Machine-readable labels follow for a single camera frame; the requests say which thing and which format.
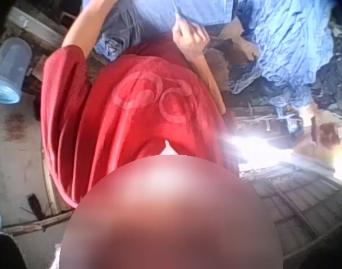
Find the wooden plank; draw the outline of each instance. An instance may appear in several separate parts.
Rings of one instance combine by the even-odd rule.
[[[320,236],[317,229],[306,219],[300,209],[291,201],[277,186],[270,180],[264,179],[264,182],[281,198],[281,200],[294,212],[297,218],[305,225],[307,231],[313,239]]]
[[[43,153],[41,153],[41,158],[43,159],[44,181],[45,181],[45,187],[47,189],[47,196],[50,202],[50,209],[53,215],[58,215],[61,213],[61,209],[56,199],[56,193],[55,193],[55,189],[53,185],[53,180],[52,180],[52,177],[50,176],[47,162],[46,162],[46,159],[44,158]]]
[[[42,24],[24,11],[16,7],[12,7],[8,15],[8,20],[16,24],[22,29],[33,33],[37,37],[47,41],[52,46],[59,48],[63,42],[63,36],[53,29]]]
[[[17,236],[22,234],[29,234],[35,231],[44,230],[47,227],[57,225],[59,223],[68,221],[74,211],[68,211],[57,216],[49,217],[45,220],[34,221],[28,224],[14,225],[3,228],[3,232],[9,235]]]

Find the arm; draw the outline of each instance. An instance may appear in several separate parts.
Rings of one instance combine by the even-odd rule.
[[[176,15],[173,40],[192,66],[196,75],[203,81],[212,95],[219,112],[223,115],[226,112],[226,107],[203,53],[205,46],[210,41],[206,30],[202,26],[192,22],[188,23],[179,15]]]
[[[226,106],[223,103],[221,92],[218,88],[218,85],[211,73],[209,65],[206,62],[206,58],[204,55],[201,55],[197,58],[189,60],[189,63],[192,66],[192,69],[196,73],[196,75],[204,82],[207,89],[209,90],[212,98],[214,99],[216,106],[221,113],[221,115],[226,113]]]
[[[87,58],[96,43],[106,16],[116,2],[117,0],[91,0],[71,26],[62,47],[76,45]]]

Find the blue jeans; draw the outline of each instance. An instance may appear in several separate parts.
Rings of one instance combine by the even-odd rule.
[[[90,0],[83,0],[85,8]],[[95,46],[98,54],[115,60],[127,48],[170,31],[176,12],[201,25],[226,24],[233,0],[123,0],[108,15]]]

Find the hand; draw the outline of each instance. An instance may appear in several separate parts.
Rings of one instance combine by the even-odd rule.
[[[187,22],[176,14],[176,23],[172,28],[173,41],[188,61],[204,54],[204,48],[210,37],[205,28],[193,22]]]

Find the blue clothing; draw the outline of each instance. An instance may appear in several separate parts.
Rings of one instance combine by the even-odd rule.
[[[83,0],[83,8],[90,0]],[[122,0],[108,15],[95,46],[110,61],[132,45],[170,31],[178,12],[201,25],[227,24],[233,0]]]
[[[230,91],[240,93],[256,78],[264,77],[264,93],[275,106],[304,106],[312,100],[307,84],[333,56],[333,40],[327,27],[331,0],[240,0],[237,16],[244,38],[262,53],[252,71],[232,79]]]
[[[83,0],[83,7],[89,2]],[[95,50],[113,61],[128,47],[171,30],[176,12],[201,25],[229,23],[235,13],[244,38],[262,53],[232,67],[229,90],[238,94],[263,77],[270,104],[304,106],[312,100],[308,84],[333,55],[327,27],[333,6],[331,0],[123,0],[107,17]]]

